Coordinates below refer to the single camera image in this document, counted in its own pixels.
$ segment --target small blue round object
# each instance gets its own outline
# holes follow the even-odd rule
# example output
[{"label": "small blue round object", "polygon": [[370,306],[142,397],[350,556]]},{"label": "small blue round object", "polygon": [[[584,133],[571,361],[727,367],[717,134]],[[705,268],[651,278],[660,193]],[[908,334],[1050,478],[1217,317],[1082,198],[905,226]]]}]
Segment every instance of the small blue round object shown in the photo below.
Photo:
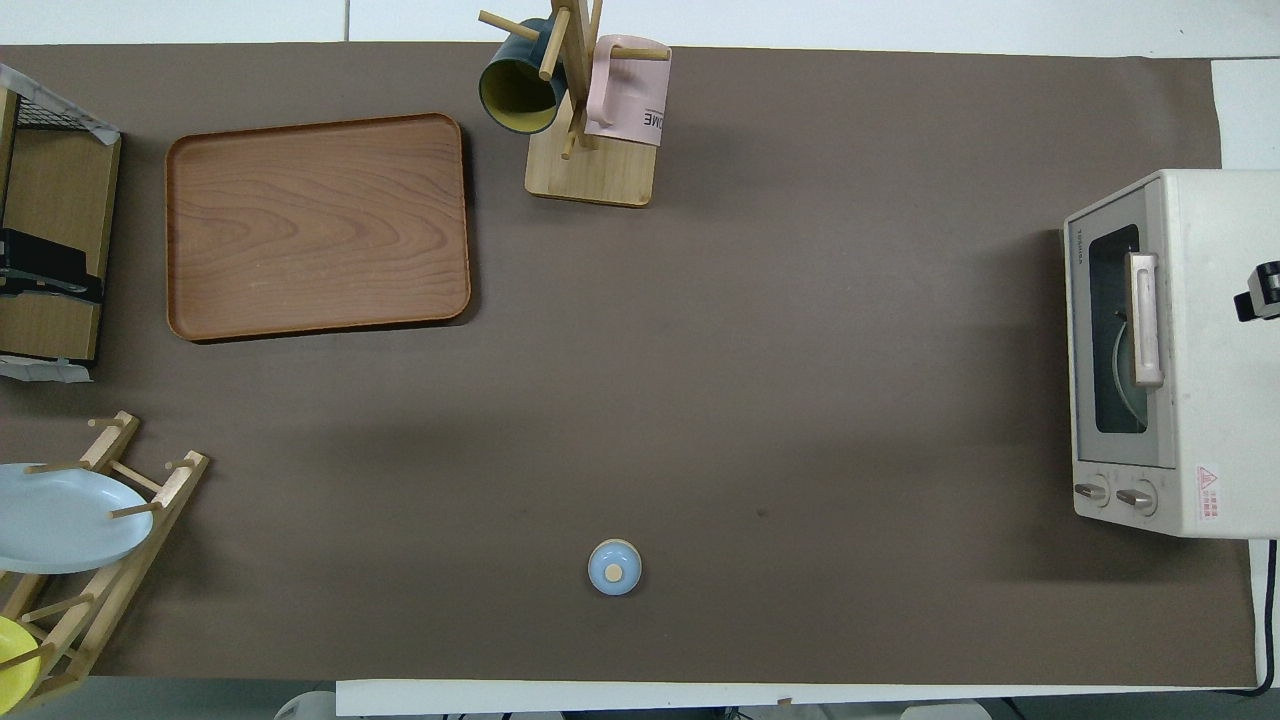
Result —
[{"label": "small blue round object", "polygon": [[640,582],[640,552],[627,541],[607,539],[586,561],[586,577],[604,594],[626,594]]}]

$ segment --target brown tabletop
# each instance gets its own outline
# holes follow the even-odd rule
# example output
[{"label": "brown tabletop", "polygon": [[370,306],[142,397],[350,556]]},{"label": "brown tabletop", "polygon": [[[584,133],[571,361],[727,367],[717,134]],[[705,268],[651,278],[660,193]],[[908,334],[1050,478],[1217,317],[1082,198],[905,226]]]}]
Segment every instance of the brown tabletop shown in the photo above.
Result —
[{"label": "brown tabletop", "polygon": [[[1217,165],[1207,61],[677,49],[622,210],[524,192],[493,47],[6,49],[128,136],[97,382],[0,384],[3,460],[118,409],[143,471],[215,460],[97,671],[1253,683],[1244,543],[1070,500],[1057,228]],[[421,111],[466,132],[460,319],[169,332],[174,140]]]}]

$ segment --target white toaster oven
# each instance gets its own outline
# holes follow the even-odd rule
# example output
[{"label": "white toaster oven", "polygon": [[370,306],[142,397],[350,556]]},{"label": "white toaster oven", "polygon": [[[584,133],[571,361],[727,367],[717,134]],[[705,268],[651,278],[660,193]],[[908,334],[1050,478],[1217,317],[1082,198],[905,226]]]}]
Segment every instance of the white toaster oven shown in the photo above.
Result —
[{"label": "white toaster oven", "polygon": [[1075,511],[1280,537],[1280,172],[1162,170],[1064,233]]}]

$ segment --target yellow plate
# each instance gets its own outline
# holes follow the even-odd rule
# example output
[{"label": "yellow plate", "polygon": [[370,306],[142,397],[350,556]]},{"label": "yellow plate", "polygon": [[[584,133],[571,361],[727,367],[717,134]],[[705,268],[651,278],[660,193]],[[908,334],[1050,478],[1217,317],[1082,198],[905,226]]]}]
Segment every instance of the yellow plate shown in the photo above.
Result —
[{"label": "yellow plate", "polygon": [[[36,648],[36,638],[26,628],[8,618],[0,618],[0,662]],[[32,659],[17,667],[0,670],[0,715],[9,712],[40,675],[40,659]]]}]

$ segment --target mug handle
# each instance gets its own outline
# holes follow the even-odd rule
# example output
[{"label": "mug handle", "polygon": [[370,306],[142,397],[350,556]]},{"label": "mug handle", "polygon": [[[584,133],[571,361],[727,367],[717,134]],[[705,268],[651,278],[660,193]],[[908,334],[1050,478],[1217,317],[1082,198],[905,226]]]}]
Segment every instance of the mug handle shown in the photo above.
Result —
[{"label": "mug handle", "polygon": [[[613,65],[613,59],[609,56],[614,47],[621,47],[617,42],[608,42],[605,45],[595,46],[595,58],[593,58],[591,68],[591,91],[586,94],[586,115],[594,119],[596,123],[611,127],[613,120],[609,118],[605,110],[604,91],[609,87],[609,68]],[[600,54],[604,54],[604,72],[600,72]],[[596,85],[596,78],[599,78],[599,85]]]}]

